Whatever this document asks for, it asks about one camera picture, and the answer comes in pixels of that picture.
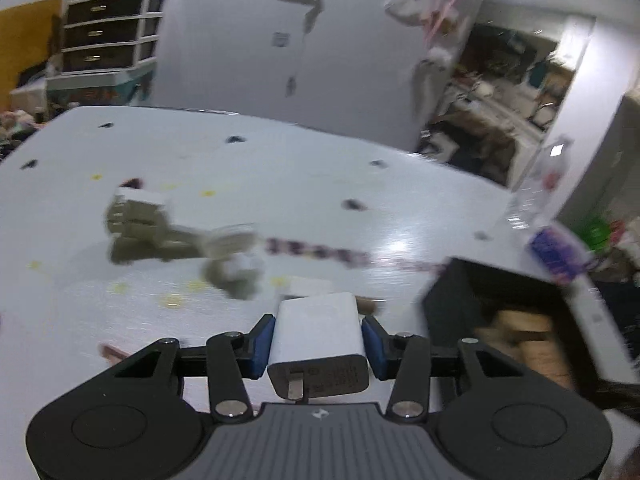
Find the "white cube adapter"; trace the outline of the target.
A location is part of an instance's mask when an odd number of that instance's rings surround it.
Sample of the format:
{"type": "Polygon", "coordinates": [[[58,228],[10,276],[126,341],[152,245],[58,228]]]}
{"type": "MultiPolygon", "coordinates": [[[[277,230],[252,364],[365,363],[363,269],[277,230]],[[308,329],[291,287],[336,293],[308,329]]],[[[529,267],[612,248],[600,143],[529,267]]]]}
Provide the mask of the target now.
{"type": "Polygon", "coordinates": [[[225,259],[209,259],[203,266],[202,279],[228,298],[250,300],[257,294],[262,274],[264,265],[258,255],[237,252],[225,259]]]}

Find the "white wall charger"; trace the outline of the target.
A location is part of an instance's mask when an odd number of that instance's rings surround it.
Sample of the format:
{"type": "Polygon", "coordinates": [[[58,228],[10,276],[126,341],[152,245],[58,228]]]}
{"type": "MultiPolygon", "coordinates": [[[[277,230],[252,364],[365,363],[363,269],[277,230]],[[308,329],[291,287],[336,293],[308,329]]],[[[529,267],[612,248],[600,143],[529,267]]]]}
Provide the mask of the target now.
{"type": "Polygon", "coordinates": [[[356,298],[349,292],[280,303],[267,373],[285,400],[360,393],[370,384],[356,298]]]}

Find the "black cardboard box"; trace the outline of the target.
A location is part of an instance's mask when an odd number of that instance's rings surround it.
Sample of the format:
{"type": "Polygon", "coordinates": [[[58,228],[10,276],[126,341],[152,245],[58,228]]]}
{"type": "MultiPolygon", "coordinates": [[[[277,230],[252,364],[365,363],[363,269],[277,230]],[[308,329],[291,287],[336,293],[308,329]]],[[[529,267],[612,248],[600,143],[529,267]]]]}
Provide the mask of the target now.
{"type": "Polygon", "coordinates": [[[639,383],[612,314],[586,278],[561,287],[453,258],[419,304],[436,346],[475,338],[585,398],[614,382],[639,383]]]}

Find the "oval wooden block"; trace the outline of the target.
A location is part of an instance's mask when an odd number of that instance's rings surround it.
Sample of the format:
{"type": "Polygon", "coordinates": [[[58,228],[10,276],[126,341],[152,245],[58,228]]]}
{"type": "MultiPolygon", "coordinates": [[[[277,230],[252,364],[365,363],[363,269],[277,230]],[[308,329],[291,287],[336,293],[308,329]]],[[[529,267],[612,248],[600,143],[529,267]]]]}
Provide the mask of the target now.
{"type": "Polygon", "coordinates": [[[474,334],[488,344],[515,346],[522,341],[545,340],[552,332],[553,322],[547,315],[500,310],[488,326],[477,327],[474,334]]]}

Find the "carved wooden coaster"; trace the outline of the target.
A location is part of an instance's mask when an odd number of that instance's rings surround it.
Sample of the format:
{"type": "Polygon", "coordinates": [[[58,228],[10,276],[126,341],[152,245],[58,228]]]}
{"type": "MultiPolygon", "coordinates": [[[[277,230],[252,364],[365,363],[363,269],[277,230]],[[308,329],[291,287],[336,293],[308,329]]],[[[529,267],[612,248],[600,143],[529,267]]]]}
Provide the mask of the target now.
{"type": "Polygon", "coordinates": [[[568,390],[575,389],[570,366],[558,345],[552,340],[522,341],[520,349],[523,363],[531,370],[568,390]]]}

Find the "white suction hook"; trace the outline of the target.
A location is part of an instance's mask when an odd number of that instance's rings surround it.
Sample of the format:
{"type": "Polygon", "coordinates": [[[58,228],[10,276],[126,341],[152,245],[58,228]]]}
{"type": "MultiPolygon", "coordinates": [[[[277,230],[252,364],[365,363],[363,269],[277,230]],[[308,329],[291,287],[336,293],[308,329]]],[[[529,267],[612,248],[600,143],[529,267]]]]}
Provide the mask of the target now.
{"type": "Polygon", "coordinates": [[[204,258],[224,260],[240,252],[249,252],[258,241],[258,233],[251,224],[223,226],[213,230],[171,226],[165,234],[165,240],[189,245],[204,258]]]}

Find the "purple tissue pack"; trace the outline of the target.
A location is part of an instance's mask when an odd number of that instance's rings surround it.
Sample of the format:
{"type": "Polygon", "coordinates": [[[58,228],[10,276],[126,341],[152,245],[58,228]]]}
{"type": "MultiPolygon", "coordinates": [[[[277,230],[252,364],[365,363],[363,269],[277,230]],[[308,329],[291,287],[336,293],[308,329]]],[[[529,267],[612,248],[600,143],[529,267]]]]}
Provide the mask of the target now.
{"type": "Polygon", "coordinates": [[[570,285],[588,270],[588,250],[557,226],[537,230],[528,240],[527,248],[558,285],[570,285]]]}

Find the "clear water bottle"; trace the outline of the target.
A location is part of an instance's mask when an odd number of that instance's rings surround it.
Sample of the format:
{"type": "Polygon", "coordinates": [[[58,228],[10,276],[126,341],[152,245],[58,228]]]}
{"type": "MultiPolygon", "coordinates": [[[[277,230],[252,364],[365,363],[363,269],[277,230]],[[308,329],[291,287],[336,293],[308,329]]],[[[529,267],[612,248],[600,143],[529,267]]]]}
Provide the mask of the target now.
{"type": "Polygon", "coordinates": [[[506,210],[506,221],[514,230],[529,230],[544,212],[570,166],[573,143],[559,136],[542,149],[506,210]]]}

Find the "white plush toy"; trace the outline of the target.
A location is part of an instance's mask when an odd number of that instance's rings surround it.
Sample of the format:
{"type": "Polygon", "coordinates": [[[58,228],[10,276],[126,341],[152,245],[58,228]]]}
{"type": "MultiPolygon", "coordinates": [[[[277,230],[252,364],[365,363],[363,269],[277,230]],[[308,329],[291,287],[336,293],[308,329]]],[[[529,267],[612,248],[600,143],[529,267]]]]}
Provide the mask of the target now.
{"type": "Polygon", "coordinates": [[[431,49],[427,51],[423,63],[439,72],[446,72],[454,65],[455,58],[456,52],[452,49],[431,47],[431,49]]]}

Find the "white drawer cabinet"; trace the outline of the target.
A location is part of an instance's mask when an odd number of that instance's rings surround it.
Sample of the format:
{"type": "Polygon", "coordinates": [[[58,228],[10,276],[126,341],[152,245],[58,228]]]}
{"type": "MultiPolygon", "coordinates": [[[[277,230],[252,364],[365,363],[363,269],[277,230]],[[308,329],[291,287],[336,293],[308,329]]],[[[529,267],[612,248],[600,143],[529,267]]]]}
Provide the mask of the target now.
{"type": "Polygon", "coordinates": [[[62,71],[133,70],[156,61],[165,0],[73,0],[63,29],[62,71]]]}

